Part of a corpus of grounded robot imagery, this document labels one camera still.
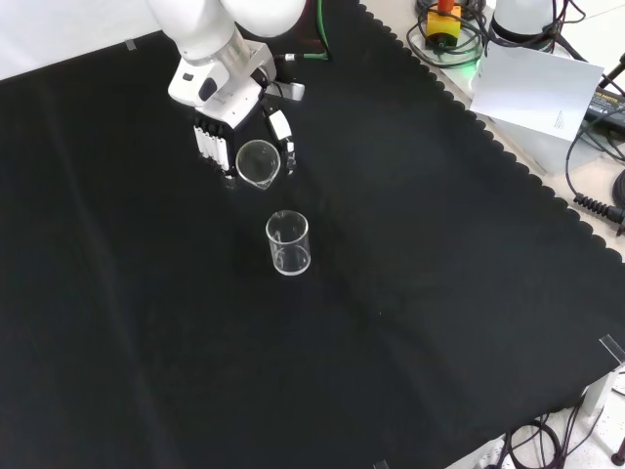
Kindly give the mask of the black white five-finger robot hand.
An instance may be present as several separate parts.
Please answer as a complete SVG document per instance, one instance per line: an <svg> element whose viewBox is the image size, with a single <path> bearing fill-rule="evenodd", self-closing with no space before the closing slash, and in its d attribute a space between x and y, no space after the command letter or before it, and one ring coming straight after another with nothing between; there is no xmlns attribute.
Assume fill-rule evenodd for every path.
<svg viewBox="0 0 625 469"><path fill-rule="evenodd" d="M216 96L199 112L194 131L200 154L219 168L227 183L241 180L264 191L278 176L296 170L295 139L277 100L303 98L305 86L286 72L299 58L298 54L275 56L275 74L260 66L225 101ZM236 134L257 114L263 116L272 141L250 140L236 148Z"/></svg>

